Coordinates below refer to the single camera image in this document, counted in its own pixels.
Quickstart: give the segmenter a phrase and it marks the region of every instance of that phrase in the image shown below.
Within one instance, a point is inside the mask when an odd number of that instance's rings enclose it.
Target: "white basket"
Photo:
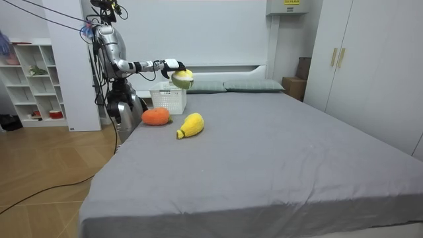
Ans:
[[[171,115],[180,115],[186,106],[186,90],[170,82],[159,82],[150,88],[154,108],[164,107]]]

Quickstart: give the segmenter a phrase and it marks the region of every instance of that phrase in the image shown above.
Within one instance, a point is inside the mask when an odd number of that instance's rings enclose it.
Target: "blue object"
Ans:
[[[93,25],[91,24],[91,21],[85,23],[85,26],[81,28],[81,32],[88,39],[93,38]]]
[[[9,45],[10,45],[9,39],[0,31],[0,55],[9,56],[11,54]]]

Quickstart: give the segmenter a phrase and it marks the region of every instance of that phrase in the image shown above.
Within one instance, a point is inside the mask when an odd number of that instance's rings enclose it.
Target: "floor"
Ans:
[[[111,158],[114,130],[22,128],[0,132],[0,212],[39,190],[79,182]],[[76,238],[79,208],[90,182],[55,188],[0,215],[1,237]]]

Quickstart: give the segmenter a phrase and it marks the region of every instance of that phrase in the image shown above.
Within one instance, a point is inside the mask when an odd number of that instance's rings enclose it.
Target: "yellow-green ball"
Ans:
[[[189,89],[194,84],[194,78],[190,70],[176,71],[172,74],[172,83],[180,89]]]

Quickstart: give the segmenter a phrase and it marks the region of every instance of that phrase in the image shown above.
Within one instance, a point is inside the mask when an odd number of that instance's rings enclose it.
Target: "yellow plush toy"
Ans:
[[[180,127],[180,130],[176,131],[178,139],[185,137],[195,136],[200,133],[204,128],[204,120],[199,113],[190,114],[185,118],[184,124]]]

